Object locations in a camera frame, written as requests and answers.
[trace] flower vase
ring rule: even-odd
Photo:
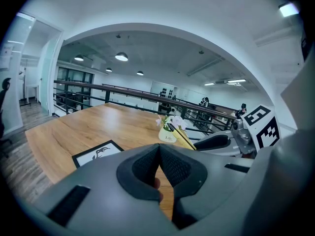
[[[167,131],[164,128],[161,128],[161,130],[158,133],[158,137],[161,141],[166,143],[174,143],[177,140],[172,132]]]

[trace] office chair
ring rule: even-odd
[[[10,81],[11,78],[6,78],[4,79],[4,81],[2,82],[2,91],[0,92],[0,139],[2,138],[3,134],[4,134],[4,124],[2,122],[2,105],[4,102],[4,97],[6,92],[9,90],[10,87]],[[5,139],[5,140],[0,140],[0,146],[6,142],[9,142],[12,144],[12,141],[10,139]]]

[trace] railing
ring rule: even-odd
[[[215,110],[212,110],[209,108],[205,108],[205,107],[199,106],[197,104],[186,103],[183,100],[172,100],[169,98],[160,97],[157,94],[147,93],[147,92],[143,92],[143,91],[139,91],[139,90],[132,90],[132,89],[126,90],[126,88],[121,88],[121,87],[94,85],[94,84],[87,84],[87,83],[80,83],[80,82],[69,82],[69,81],[58,81],[58,80],[54,81],[54,83],[106,91],[105,99],[104,99],[104,98],[94,97],[94,96],[90,96],[90,95],[85,95],[82,93],[71,92],[71,91],[67,91],[67,90],[63,90],[63,89],[54,88],[55,90],[61,91],[62,94],[64,94],[64,96],[61,96],[60,93],[59,94],[58,93],[53,94],[56,97],[56,99],[54,99],[54,101],[56,102],[56,104],[54,104],[54,106],[56,108],[64,111],[66,114],[70,114],[69,109],[72,109],[73,111],[78,111],[76,108],[69,106],[68,105],[69,102],[72,102],[72,103],[75,103],[75,104],[81,105],[81,106],[92,107],[89,104],[85,104],[83,102],[79,102],[79,101],[71,99],[71,98],[75,97],[76,95],[78,95],[78,96],[86,97],[89,99],[101,100],[101,101],[104,101],[105,103],[110,102],[110,103],[114,103],[117,105],[122,105],[122,106],[130,107],[130,108],[135,108],[135,109],[151,112],[151,113],[156,113],[159,115],[167,115],[167,116],[170,115],[169,113],[165,113],[162,111],[155,111],[155,110],[151,110],[151,109],[141,108],[138,106],[131,106],[128,104],[122,104],[119,102],[111,101],[110,100],[110,93],[118,93],[118,94],[122,94],[122,95],[126,95],[126,96],[136,97],[139,99],[146,99],[149,101],[169,104],[173,107],[177,107],[177,109],[181,113],[181,117],[183,119],[192,121],[194,126],[203,127],[203,129],[201,129],[201,130],[200,129],[187,128],[187,130],[191,130],[191,131],[202,132],[204,134],[214,133],[214,131],[211,130],[208,125],[213,125],[215,127],[219,127],[219,130],[228,130],[231,128],[231,125],[232,125],[233,121],[235,120],[235,117],[233,117],[233,116],[230,116],[228,114],[225,114],[225,113],[222,113],[219,111],[215,111]],[[193,111],[195,111],[197,113],[196,117],[194,117],[192,115]],[[206,119],[207,118],[206,116],[219,116],[219,117],[223,117],[223,118],[228,119],[228,121],[226,124],[212,123],[211,121]],[[191,140],[199,140],[198,138],[190,138],[190,139]]]

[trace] framed drawing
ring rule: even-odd
[[[121,151],[124,150],[113,140],[109,140],[103,144],[72,156],[72,159],[75,166],[79,168],[90,161],[96,160],[100,157],[116,154]]]

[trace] rectangular ceiling light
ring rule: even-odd
[[[279,10],[281,11],[284,17],[288,17],[294,14],[299,14],[299,11],[292,3],[287,3],[279,6]]]
[[[234,81],[228,81],[228,83],[234,83],[234,82],[245,82],[246,80],[241,79],[241,80],[234,80]]]

